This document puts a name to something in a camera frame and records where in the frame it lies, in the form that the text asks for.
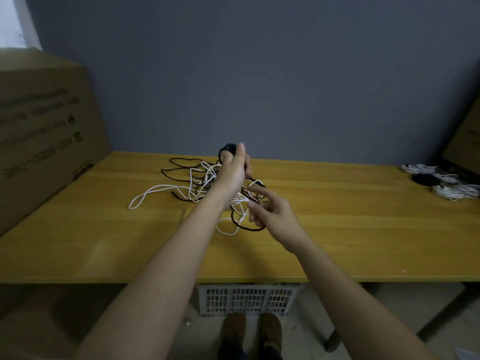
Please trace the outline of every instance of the brown shoe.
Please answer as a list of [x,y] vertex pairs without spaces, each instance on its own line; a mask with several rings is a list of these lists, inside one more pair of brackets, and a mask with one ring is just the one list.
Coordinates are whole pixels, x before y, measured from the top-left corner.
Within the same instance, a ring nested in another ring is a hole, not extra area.
[[260,346],[264,347],[266,342],[275,346],[278,352],[282,351],[282,325],[273,313],[264,313],[260,317]]
[[244,313],[235,312],[229,314],[223,322],[221,339],[238,337],[240,345],[243,345],[245,331],[247,330],[247,318]]

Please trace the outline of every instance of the cardboard box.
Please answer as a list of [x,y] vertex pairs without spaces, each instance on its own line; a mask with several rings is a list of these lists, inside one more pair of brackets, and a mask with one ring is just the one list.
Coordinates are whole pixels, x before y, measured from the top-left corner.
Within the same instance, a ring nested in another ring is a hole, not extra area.
[[0,234],[110,152],[83,66],[0,49]]
[[480,96],[441,157],[470,172],[480,174]]

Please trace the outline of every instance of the yellow wooden surface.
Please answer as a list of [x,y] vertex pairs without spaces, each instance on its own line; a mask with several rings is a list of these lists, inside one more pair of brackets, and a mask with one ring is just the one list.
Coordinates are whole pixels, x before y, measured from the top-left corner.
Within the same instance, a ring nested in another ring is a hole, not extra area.
[[[164,191],[127,209],[148,188],[171,184],[160,174],[170,157],[106,157],[0,238],[0,282],[131,280],[195,206]],[[290,200],[313,239],[358,281],[480,280],[479,201],[438,198],[393,166],[252,164],[253,176]],[[301,266],[267,230],[215,232],[198,274],[198,282],[297,281],[306,281]]]

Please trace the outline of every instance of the person's left hand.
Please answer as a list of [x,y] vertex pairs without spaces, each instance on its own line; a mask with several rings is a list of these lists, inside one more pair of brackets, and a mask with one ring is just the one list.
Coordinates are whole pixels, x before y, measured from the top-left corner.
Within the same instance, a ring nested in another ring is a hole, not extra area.
[[227,202],[231,202],[242,188],[245,177],[250,177],[252,174],[250,156],[245,151],[245,144],[239,142],[235,156],[224,150],[220,157],[222,158],[222,167],[213,187],[215,191],[220,191],[222,195],[225,195]]

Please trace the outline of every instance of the pants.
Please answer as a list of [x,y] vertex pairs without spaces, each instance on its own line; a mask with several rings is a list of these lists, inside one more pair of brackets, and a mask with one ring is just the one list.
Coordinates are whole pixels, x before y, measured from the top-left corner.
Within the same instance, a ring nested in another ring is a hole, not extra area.
[[[247,360],[238,337],[226,338],[218,349],[217,360]],[[279,351],[273,345],[261,345],[258,360],[283,360]]]

